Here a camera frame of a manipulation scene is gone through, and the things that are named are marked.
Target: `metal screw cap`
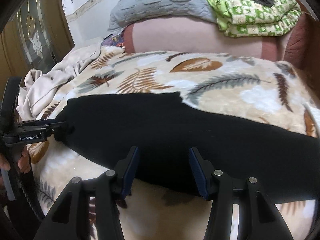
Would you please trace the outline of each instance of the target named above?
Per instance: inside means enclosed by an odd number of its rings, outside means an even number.
[[[111,177],[111,176],[113,176],[113,175],[115,175],[115,174],[116,174],[116,172],[115,172],[114,170],[108,170],[108,171],[106,172],[106,175],[109,176],[109,177]]]
[[[213,173],[214,173],[215,175],[217,175],[217,176],[222,176],[223,171],[221,171],[221,170],[215,170]]]
[[[71,180],[72,183],[74,184],[77,184],[80,182],[80,178],[79,177],[74,177],[72,180]]]
[[[250,177],[250,178],[249,178],[249,181],[250,181],[252,184],[257,183],[257,179],[256,179],[255,177]]]

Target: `black clamp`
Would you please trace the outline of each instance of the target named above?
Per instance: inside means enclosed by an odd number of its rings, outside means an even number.
[[[239,199],[238,240],[293,240],[282,215],[256,178],[231,178],[202,159],[196,147],[189,151],[189,164],[199,194],[213,200],[204,240],[230,239],[234,198]]]
[[[89,198],[96,198],[99,240],[124,240],[115,200],[130,193],[139,164],[139,151],[132,147],[124,160],[98,178],[74,177],[63,189],[41,223],[34,240],[89,239]]]
[[[11,169],[1,168],[1,176],[10,201],[20,195],[18,160],[27,144],[46,141],[56,130],[65,128],[65,122],[51,120],[15,123],[14,112],[21,78],[10,77],[5,87],[0,111],[0,152],[8,160]]]

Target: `stained glass window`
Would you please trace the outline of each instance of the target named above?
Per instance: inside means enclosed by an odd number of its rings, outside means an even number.
[[[43,73],[50,71],[57,63],[54,48],[46,31],[40,0],[27,0],[15,17],[18,36],[30,69]]]

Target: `wooden door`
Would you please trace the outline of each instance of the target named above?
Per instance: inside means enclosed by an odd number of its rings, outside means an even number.
[[[61,0],[26,0],[0,35],[0,100],[10,76],[46,73],[73,47]]]

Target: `cable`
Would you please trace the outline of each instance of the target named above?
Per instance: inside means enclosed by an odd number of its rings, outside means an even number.
[[[25,198],[26,198],[26,200],[27,200],[27,202],[28,202],[28,204],[29,204],[32,212],[35,214],[36,218],[37,218],[40,222],[42,222],[41,217],[39,216],[39,214],[37,213],[36,209],[34,208],[34,206],[33,206],[32,203],[31,203],[31,200],[30,200],[30,198],[29,198],[29,196],[28,196],[28,194],[27,194],[27,192],[26,192],[26,190],[25,190],[25,188],[24,188],[24,186],[23,186],[23,184],[22,184],[22,181],[20,180],[19,176],[16,176],[16,177],[17,177],[17,180],[18,180],[18,182],[19,182],[19,185],[20,185],[20,187],[21,187],[21,189],[22,189],[22,192],[23,192],[23,194],[24,194],[24,196],[25,196]]]

